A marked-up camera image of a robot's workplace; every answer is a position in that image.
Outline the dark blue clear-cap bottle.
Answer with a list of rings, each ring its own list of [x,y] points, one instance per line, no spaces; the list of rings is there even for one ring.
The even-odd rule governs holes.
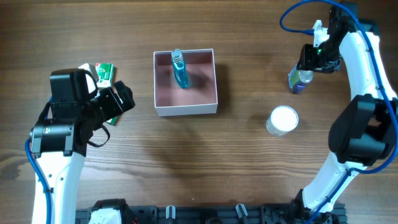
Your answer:
[[[296,64],[293,69],[287,75],[287,83],[289,90],[299,95],[304,88],[311,83],[313,80],[313,71],[310,70],[299,70]]]

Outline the cotton swab round container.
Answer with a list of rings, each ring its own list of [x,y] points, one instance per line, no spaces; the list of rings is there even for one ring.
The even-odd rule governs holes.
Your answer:
[[[267,131],[274,136],[282,137],[294,130],[299,123],[297,112],[285,105],[276,107],[266,121]]]

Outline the blue mouthwash bottle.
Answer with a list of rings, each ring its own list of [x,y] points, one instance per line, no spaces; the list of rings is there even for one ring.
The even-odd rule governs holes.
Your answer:
[[[174,68],[175,79],[180,88],[186,89],[190,87],[186,63],[183,53],[180,49],[175,49],[171,53],[172,65]]]

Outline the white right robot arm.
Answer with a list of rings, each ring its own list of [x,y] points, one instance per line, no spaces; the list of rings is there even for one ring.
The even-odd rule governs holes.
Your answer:
[[[358,174],[387,167],[397,155],[397,95],[386,77],[374,21],[358,19],[352,2],[331,2],[329,26],[317,21],[308,31],[314,41],[303,46],[288,75],[300,93],[314,73],[332,73],[346,65],[351,101],[332,124],[329,155],[301,192],[302,208],[312,216],[328,213]]]

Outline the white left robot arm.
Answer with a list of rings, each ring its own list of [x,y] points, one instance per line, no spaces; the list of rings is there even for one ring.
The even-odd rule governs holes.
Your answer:
[[[56,87],[25,142],[36,174],[32,223],[74,223],[77,191],[90,139],[104,123],[132,109],[122,81],[89,93],[86,85]]]

